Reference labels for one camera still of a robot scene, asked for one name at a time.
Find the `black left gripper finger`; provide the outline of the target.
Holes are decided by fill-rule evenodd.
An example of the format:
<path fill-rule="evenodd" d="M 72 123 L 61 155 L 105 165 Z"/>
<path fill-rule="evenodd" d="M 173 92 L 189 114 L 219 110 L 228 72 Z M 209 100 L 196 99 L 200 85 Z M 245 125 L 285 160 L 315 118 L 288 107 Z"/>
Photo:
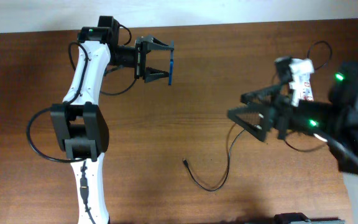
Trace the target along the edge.
<path fill-rule="evenodd" d="M 147 36 L 147 50 L 148 51 L 152 51 L 152 50 L 169 50 L 169 51 L 173 51 L 174 50 L 174 45 L 168 45 L 163 43 L 162 41 L 158 40 L 156 37 L 152 36 L 152 35 L 148 35 Z"/>
<path fill-rule="evenodd" d="M 153 82 L 161 78 L 169 78 L 169 77 L 170 77 L 169 72 L 158 70 L 151 67 L 147 67 L 145 69 L 144 80 L 146 83 Z"/>

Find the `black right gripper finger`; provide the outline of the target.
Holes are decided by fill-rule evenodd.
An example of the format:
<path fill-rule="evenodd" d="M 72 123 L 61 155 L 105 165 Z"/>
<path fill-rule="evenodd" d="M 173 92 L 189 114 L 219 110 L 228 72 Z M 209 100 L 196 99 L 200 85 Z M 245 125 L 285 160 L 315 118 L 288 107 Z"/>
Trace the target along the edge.
<path fill-rule="evenodd" d="M 278 84 L 260 90 L 244 93 L 241 95 L 240 102 L 247 105 L 251 103 L 260 103 L 263 105 L 277 103 L 283 99 L 283 95 L 280 94 L 281 90 L 282 86 Z"/>
<path fill-rule="evenodd" d="M 272 126 L 272 109 L 263 104 L 251 103 L 229 109 L 227 117 L 262 142 Z"/>

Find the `blue Galaxy smartphone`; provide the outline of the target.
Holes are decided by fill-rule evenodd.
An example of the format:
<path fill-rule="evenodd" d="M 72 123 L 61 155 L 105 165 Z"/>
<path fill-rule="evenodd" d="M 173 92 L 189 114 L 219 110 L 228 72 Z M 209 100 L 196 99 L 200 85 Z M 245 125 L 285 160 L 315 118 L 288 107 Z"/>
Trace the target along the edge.
<path fill-rule="evenodd" d="M 174 50 L 170 51 L 170 68 L 168 73 L 168 85 L 172 85 L 173 80 L 173 66 L 174 66 Z"/>

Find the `white power strip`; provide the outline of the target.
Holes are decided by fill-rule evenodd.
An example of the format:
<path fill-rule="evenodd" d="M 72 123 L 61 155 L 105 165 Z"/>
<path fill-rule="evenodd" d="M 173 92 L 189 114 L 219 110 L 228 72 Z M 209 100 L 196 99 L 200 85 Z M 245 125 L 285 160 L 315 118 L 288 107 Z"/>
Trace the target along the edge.
<path fill-rule="evenodd" d="M 292 91 L 291 105 L 298 107 L 300 100 L 313 101 L 313 93 L 310 83 L 310 75 L 312 73 L 293 75 L 293 81 L 289 82 Z"/>

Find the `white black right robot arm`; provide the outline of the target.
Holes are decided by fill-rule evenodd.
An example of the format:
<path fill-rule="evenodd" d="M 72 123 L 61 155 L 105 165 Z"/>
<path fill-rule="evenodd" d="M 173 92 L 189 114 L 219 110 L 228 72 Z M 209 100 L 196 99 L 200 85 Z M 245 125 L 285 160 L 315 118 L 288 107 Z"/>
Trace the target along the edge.
<path fill-rule="evenodd" d="M 327 103 L 310 96 L 310 59 L 280 58 L 275 64 L 280 83 L 241 95 L 243 105 L 228 110 L 228 118 L 259 141 L 274 128 L 281 140 L 298 132 L 328 145 L 358 223 L 358 62 L 341 64 Z"/>

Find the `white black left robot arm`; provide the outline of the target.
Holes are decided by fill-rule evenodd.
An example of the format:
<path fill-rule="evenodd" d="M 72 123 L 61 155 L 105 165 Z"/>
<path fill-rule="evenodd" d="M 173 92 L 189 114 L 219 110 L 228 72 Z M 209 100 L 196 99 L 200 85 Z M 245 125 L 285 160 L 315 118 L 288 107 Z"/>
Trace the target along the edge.
<path fill-rule="evenodd" d="M 172 79 L 173 70 L 146 66 L 153 50 L 174 51 L 152 35 L 139 37 L 134 46 L 119 44 L 122 25 L 112 16 L 100 16 L 96 27 L 83 27 L 77 37 L 79 57 L 70 89 L 50 116 L 60 149 L 75 176 L 79 223 L 109 223 L 104 199 L 103 161 L 109 146 L 109 128 L 99 108 L 99 95 L 110 65 L 133 68 L 134 78 L 152 82 Z"/>

